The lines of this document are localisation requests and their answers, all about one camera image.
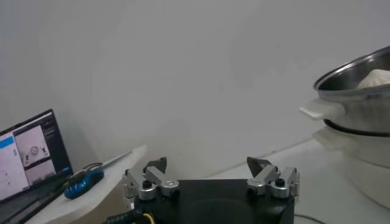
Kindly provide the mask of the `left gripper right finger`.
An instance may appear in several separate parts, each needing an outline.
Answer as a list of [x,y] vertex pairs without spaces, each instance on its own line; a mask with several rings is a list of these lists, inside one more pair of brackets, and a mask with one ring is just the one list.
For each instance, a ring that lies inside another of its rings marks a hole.
[[266,159],[247,157],[252,178],[247,180],[248,193],[257,197],[270,194],[274,198],[298,197],[300,173],[295,167],[280,170]]

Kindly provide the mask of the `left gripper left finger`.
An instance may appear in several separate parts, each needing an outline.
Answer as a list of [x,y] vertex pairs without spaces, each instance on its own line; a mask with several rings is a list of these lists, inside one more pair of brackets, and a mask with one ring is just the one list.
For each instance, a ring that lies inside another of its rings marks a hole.
[[128,189],[142,201],[150,201],[157,198],[158,192],[165,198],[177,198],[180,195],[180,183],[178,180],[170,180],[165,172],[167,157],[149,161],[141,172],[127,169],[123,179]]

